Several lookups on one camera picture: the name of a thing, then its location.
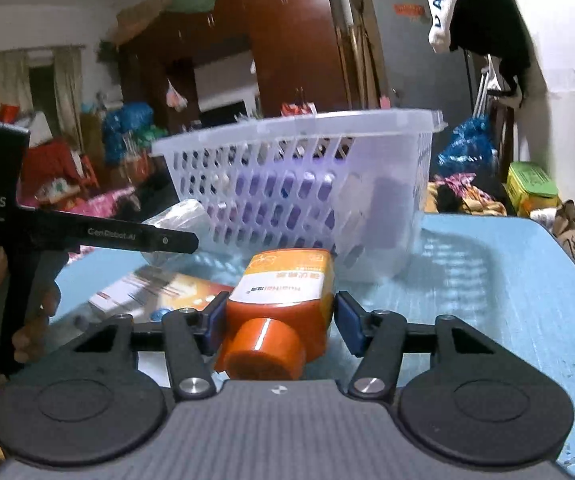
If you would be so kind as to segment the white black hanging garment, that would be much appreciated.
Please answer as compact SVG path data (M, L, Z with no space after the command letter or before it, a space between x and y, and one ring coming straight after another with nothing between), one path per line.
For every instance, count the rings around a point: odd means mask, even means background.
M462 49L493 60L490 94L505 105L524 99L530 55L514 0L427 0L432 14L429 44L437 53Z

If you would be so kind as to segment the white plastic lattice basket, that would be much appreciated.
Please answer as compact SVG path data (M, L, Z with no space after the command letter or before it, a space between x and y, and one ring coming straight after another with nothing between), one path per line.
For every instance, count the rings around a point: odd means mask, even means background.
M341 280L387 281L417 244L439 110L246 120L156 141L180 200L209 218L199 247L252 257L322 248Z

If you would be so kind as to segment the orange bottle with cap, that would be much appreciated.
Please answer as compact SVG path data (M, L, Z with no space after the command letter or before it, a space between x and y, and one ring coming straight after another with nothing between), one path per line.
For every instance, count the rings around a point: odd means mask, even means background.
M297 380L327 350L334 262L320 248L260 252L225 304L215 370L234 380Z

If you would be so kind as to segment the black television screen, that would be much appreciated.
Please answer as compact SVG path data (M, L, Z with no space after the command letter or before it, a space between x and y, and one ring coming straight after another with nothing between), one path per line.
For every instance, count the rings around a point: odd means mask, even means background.
M199 121L202 128L214 128L235 124L240 118L247 116L245 102L237 101L211 110L202 110L199 113Z

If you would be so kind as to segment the blue plastic bags pile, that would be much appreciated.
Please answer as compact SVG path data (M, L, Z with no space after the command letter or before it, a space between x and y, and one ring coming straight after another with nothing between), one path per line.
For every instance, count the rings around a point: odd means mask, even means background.
M108 112L103 120L105 162L117 166L126 159L140 157L167 134L166 129L154 124L154 111L150 105L145 102L124 104Z

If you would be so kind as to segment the white orange medicine box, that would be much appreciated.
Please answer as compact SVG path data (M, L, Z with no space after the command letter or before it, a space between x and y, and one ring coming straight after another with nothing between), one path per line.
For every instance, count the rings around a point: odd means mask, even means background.
M232 290L202 278L142 266L96 292L89 304L102 318L129 314L137 323L158 322L173 310L202 311L220 292Z

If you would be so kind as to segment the red cloth covered chair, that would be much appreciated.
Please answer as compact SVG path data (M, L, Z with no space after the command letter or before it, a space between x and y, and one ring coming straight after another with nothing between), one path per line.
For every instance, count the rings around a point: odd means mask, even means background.
M26 151L19 178L19 201L35 205L40 188L58 179L85 193L100 188L89 157L74 151L62 139L55 139Z

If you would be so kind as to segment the clear plastic bag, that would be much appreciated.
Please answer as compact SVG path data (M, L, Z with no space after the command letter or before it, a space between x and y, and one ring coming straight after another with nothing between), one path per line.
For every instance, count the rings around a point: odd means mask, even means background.
M207 211L198 200L182 200L154 217L143 221L148 226L156 226L159 229L184 231L194 233L199 243L207 240L210 229L214 222L210 219ZM173 262L188 259L187 254L180 252L143 252L145 261L155 268L170 266Z

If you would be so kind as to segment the green yellow box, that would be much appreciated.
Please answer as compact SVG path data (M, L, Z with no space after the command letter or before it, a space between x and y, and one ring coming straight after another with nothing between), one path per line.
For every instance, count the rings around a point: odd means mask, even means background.
M557 185L534 162L512 162L505 190L519 217L528 218L535 210L557 209L560 205Z

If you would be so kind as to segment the beige window curtains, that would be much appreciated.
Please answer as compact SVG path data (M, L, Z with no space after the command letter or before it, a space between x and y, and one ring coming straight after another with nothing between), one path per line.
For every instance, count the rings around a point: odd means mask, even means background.
M82 149L80 125L82 107L82 47L55 47L53 93L60 133L73 147ZM0 52L0 109L3 105L18 105L22 113L34 110L30 88L29 51Z

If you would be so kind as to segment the grey metal door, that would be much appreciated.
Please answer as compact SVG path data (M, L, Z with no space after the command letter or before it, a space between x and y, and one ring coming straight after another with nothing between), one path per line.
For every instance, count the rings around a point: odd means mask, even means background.
M473 112L472 61L461 50L433 50L427 0L372 0L372 6L391 103L440 110L450 127L461 124Z

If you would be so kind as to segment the dark red wooden wardrobe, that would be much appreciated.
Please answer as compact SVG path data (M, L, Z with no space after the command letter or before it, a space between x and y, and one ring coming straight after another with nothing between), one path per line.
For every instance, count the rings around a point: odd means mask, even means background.
M122 95L150 105L158 126L188 124L199 114L196 68L248 52L264 116L298 101L349 110L344 28L341 0L216 0L209 12L165 11L119 47Z

